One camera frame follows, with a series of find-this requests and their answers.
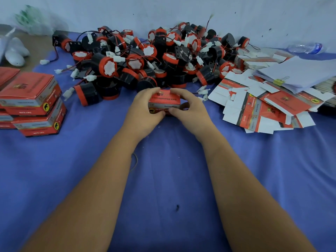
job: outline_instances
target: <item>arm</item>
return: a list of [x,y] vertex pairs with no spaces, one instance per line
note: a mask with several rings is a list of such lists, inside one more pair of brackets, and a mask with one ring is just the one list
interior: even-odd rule
[[234,252],[316,252],[290,216],[239,159],[212,123],[204,104],[184,89],[188,110],[169,109],[203,146],[212,187]]
[[148,101],[160,88],[142,90],[124,124],[90,172],[24,246],[24,252],[107,251],[123,197],[131,155],[137,144],[164,118],[150,114]]

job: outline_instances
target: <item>yellow circle logo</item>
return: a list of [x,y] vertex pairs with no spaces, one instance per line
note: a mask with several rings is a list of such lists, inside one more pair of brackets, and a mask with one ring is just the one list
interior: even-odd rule
[[47,102],[43,104],[43,109],[44,109],[44,111],[49,110],[49,104]]
[[59,123],[55,122],[55,123],[54,123],[54,128],[55,128],[55,130],[58,130],[58,129],[60,128]]

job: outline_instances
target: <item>white wall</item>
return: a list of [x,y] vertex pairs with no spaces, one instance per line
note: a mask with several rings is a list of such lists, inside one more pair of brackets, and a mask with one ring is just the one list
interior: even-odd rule
[[0,23],[24,4],[56,13],[74,32],[107,25],[146,37],[150,29],[179,21],[205,25],[214,13],[208,28],[221,36],[247,36],[265,47],[322,42],[336,52],[336,0],[1,0]]

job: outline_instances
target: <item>hand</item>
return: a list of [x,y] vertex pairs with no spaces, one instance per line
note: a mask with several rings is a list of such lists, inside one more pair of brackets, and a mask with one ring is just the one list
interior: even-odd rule
[[164,111],[150,114],[148,110],[148,101],[153,94],[159,91],[159,87],[141,90],[128,109],[122,129],[131,134],[136,143],[149,135],[166,115]]
[[169,108],[170,114],[177,117],[182,124],[196,136],[198,141],[202,143],[204,133],[209,129],[216,129],[203,102],[186,89],[172,88],[170,92],[180,95],[182,99],[188,101],[181,104],[180,110],[177,108]]

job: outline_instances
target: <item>person's right hand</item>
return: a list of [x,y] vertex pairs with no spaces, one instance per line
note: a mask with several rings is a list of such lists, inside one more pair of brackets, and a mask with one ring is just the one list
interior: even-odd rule
[[170,92],[177,94],[182,99],[188,101],[181,104],[181,110],[177,108],[169,108],[170,114],[172,114],[174,117],[177,117],[182,122],[182,124],[196,136],[198,141],[202,142],[202,135],[204,135],[205,132],[207,132],[209,129],[216,129],[203,102],[186,89],[171,88]]

